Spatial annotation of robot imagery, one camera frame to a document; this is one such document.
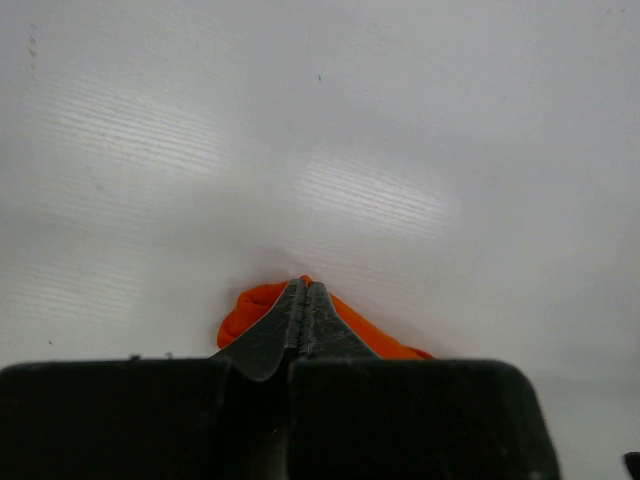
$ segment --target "white surface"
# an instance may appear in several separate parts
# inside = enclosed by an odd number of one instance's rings
[[[533,374],[567,478],[624,478],[635,2],[1,0],[0,111],[0,364],[208,355],[309,273]]]

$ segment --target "orange cloth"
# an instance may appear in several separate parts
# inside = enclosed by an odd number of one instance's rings
[[[308,276],[302,277],[307,285]],[[288,282],[265,284],[242,292],[236,307],[227,315],[218,330],[218,346],[224,348],[242,335],[251,325],[264,316],[276,302]],[[378,330],[362,315],[333,294],[331,301],[337,314],[380,357],[387,359],[433,358],[426,352],[406,347],[386,333]]]

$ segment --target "orange fabric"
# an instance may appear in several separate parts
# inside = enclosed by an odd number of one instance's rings
[[[302,277],[307,284],[311,282],[308,276]],[[238,297],[236,307],[227,315],[218,330],[218,346],[224,348],[242,335],[249,327],[256,323],[276,302],[288,282],[259,285],[242,292]],[[358,334],[358,336],[382,358],[387,359],[421,359],[433,358],[426,352],[407,347],[378,330],[362,315],[349,307],[335,295],[331,294],[331,301],[336,312]]]

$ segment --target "crumpled orange cloth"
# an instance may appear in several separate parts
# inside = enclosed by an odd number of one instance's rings
[[[308,276],[302,277],[307,285]],[[227,315],[218,330],[218,346],[224,348],[256,323],[276,302],[288,282],[258,285],[238,297],[236,307]],[[427,352],[402,345],[396,339],[377,329],[362,315],[330,294],[336,312],[351,329],[380,357],[386,359],[428,359]]]

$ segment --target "cloth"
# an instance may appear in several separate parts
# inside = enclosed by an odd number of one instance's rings
[[[308,276],[302,277],[307,285]],[[242,335],[251,325],[260,320],[276,302],[288,282],[258,285],[238,297],[235,308],[227,315],[218,330],[218,346],[224,348]],[[362,315],[330,294],[336,313],[349,327],[380,357],[386,359],[428,359],[427,352],[402,345],[396,339],[382,332]]]

